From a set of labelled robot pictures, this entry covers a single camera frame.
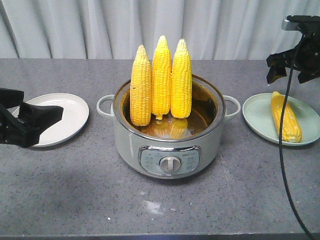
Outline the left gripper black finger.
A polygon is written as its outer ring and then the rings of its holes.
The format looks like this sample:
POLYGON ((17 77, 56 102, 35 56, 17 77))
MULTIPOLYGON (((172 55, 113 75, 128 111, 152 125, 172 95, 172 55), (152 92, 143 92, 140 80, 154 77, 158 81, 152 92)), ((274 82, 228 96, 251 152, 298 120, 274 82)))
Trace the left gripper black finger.
POLYGON ((9 144, 22 148, 31 147, 40 141, 40 135, 44 132, 41 128, 17 127, 9 128, 9 144))
POLYGON ((46 130, 62 120, 64 108, 57 105, 32 105, 22 102, 18 118, 27 127, 46 130))

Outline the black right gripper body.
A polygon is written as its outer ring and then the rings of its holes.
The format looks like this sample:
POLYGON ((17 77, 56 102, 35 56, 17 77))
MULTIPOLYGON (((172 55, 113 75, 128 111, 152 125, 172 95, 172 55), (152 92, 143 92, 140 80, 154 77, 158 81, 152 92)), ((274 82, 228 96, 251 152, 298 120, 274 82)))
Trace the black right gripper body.
POLYGON ((320 26, 316 30, 301 33, 302 39, 294 48, 292 66, 300 72, 320 71, 320 26))

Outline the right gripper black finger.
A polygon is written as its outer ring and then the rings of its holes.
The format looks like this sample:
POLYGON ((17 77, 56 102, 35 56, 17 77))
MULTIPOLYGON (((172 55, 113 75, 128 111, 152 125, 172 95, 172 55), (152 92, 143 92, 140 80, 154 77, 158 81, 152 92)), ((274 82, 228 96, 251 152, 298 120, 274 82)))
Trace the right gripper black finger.
POLYGON ((266 76, 267 83, 272 84, 279 78, 286 77, 286 68, 291 67, 293 58, 294 49, 269 55, 266 59, 267 66, 269 67, 269 72, 266 76))
POLYGON ((309 82, 311 80, 317 79, 320 77, 320 71, 316 72, 300 72, 298 75, 298 81, 300 84, 304 84, 306 82, 309 82))

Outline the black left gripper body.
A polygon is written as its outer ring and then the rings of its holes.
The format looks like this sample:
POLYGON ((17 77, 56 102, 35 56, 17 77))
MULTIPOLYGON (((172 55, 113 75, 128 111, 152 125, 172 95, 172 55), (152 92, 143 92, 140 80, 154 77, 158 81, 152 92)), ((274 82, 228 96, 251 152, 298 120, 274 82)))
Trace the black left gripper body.
POLYGON ((8 145, 25 145, 26 128, 8 109, 18 107, 23 102, 21 90, 0 89, 0 143, 8 145))

